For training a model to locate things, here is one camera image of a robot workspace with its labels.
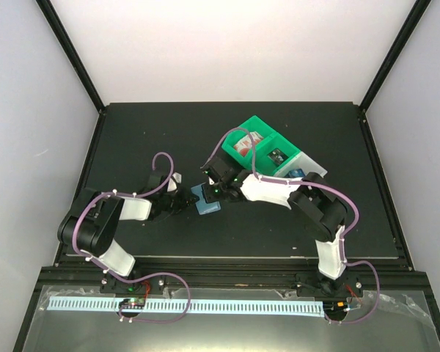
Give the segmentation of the blue leather card holder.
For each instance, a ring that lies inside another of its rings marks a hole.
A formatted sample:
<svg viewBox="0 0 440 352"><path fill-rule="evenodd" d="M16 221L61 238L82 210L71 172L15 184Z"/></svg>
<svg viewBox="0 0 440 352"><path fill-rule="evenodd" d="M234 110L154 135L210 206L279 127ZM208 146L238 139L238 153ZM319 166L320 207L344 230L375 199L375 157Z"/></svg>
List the blue leather card holder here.
<svg viewBox="0 0 440 352"><path fill-rule="evenodd" d="M203 194L202 184L191 187L191 192L199 197L199 200L195 203L199 215L203 216L221 210L221 205L219 202L207 203Z"/></svg>

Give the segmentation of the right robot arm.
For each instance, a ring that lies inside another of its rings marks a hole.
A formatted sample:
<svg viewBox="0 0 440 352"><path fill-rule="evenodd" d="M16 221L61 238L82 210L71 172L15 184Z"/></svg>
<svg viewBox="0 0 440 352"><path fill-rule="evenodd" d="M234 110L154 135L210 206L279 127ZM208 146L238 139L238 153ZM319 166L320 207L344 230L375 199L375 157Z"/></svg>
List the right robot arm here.
<svg viewBox="0 0 440 352"><path fill-rule="evenodd" d="M318 173L298 178L265 176L218 156L206 161L201 170L209 179L202 187L207 202L267 202L290 210L299 231L315 241L320 290L334 296L345 287L343 240L348 209Z"/></svg>

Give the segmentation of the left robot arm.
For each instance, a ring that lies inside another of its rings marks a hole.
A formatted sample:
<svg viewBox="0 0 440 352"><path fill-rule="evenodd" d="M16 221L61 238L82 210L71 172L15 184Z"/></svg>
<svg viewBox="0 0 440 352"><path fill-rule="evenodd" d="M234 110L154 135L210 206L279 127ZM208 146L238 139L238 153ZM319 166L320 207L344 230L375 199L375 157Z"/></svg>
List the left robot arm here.
<svg viewBox="0 0 440 352"><path fill-rule="evenodd" d="M175 215L191 207L199 196L181 185L181 174L153 172L139 192L124 194L84 189L71 205L57 230L58 240L73 248L87 261L116 276L117 284L127 293L136 292L143 282L135 270L135 257L115 240L121 221L152 221Z"/></svg>

